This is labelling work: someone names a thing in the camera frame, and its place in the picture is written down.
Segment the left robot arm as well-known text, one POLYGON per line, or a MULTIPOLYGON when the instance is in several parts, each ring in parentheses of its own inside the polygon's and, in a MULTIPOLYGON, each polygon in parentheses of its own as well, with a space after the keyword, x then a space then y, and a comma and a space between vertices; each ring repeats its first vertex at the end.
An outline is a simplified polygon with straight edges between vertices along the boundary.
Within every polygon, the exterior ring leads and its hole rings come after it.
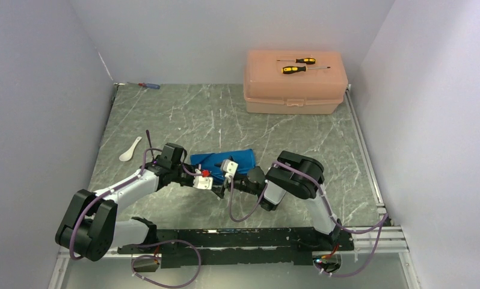
POLYGON ((157 225, 141 218, 118 221, 117 216, 136 201, 170 184, 208 190, 207 170, 185 162, 186 150, 167 143, 152 160, 144 160, 131 176, 108 187, 77 191, 57 229, 55 241, 68 249, 73 260, 100 260, 111 248, 135 246, 144 253, 159 246, 157 225))

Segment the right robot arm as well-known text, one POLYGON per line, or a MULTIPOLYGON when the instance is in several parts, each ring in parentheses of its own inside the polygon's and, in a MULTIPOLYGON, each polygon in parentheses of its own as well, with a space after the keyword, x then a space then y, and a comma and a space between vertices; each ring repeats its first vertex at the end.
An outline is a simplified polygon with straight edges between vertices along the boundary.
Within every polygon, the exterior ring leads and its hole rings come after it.
POLYGON ((216 189, 219 197, 224 196, 225 190, 252 194, 258 198, 258 206, 273 211, 291 194, 304 201, 319 247, 330 250, 339 243, 339 219, 327 203, 324 166, 316 159, 281 151, 266 173, 259 166, 241 173, 233 157, 215 163, 215 167, 224 177, 223 187, 216 189))

